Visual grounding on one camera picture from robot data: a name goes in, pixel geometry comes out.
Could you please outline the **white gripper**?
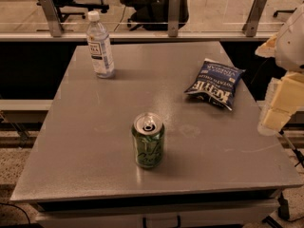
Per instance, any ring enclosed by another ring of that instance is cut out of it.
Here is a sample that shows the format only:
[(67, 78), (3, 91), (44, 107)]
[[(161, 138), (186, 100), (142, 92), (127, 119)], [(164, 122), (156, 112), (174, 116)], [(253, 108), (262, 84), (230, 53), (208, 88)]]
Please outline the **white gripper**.
[(261, 111), (261, 131), (279, 132), (296, 111), (304, 106), (304, 4), (282, 26), (279, 33), (258, 46), (255, 55), (275, 57), (279, 67), (289, 70), (268, 84)]

